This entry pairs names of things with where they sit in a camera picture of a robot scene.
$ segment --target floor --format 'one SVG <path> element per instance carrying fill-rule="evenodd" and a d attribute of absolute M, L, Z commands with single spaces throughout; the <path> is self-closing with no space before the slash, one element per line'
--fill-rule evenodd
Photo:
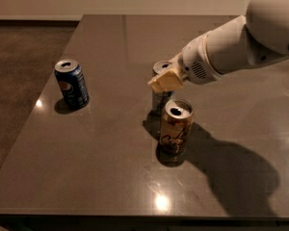
<path fill-rule="evenodd" d="M 32 24 L 0 25 L 0 168 L 76 27 Z"/>

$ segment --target table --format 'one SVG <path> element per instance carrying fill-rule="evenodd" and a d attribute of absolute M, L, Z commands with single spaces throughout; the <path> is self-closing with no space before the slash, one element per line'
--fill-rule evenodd
<path fill-rule="evenodd" d="M 35 230 L 289 221 L 289 61 L 186 83 L 175 96 L 195 109 L 188 148 L 173 158 L 158 147 L 153 64 L 234 17 L 84 15 L 62 59 L 83 67 L 91 101 L 69 110 L 50 76 L 0 170 L 0 221 Z"/>

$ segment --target gray table surface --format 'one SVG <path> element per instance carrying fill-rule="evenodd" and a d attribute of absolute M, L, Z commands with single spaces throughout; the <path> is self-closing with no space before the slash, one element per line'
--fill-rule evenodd
<path fill-rule="evenodd" d="M 157 148 L 153 64 L 231 18 L 84 15 L 62 58 L 90 104 L 71 112 L 50 76 L 0 171 L 0 214 L 289 218 L 289 61 L 187 83 L 188 149 Z"/>

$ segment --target soda can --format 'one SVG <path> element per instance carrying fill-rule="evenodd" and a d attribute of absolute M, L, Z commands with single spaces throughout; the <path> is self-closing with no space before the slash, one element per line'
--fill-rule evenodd
<path fill-rule="evenodd" d="M 171 67 L 168 62 L 158 62 L 153 67 L 153 76 L 163 73 Z M 164 91 L 161 93 L 152 92 L 152 111 L 160 116 L 166 103 L 173 99 L 174 91 Z"/>
<path fill-rule="evenodd" d="M 193 107 L 184 100 L 170 100 L 162 112 L 160 144 L 171 154 L 185 151 L 193 125 Z"/>
<path fill-rule="evenodd" d="M 60 60 L 55 65 L 55 76 L 66 104 L 79 109 L 89 103 L 89 95 L 81 66 L 72 59 Z"/>

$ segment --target dark blue can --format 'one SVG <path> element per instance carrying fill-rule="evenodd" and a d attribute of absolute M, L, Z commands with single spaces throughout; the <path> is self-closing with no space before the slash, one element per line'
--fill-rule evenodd
<path fill-rule="evenodd" d="M 60 60 L 55 65 L 57 78 L 66 104 L 79 109 L 89 103 L 89 95 L 81 66 L 72 59 Z"/>

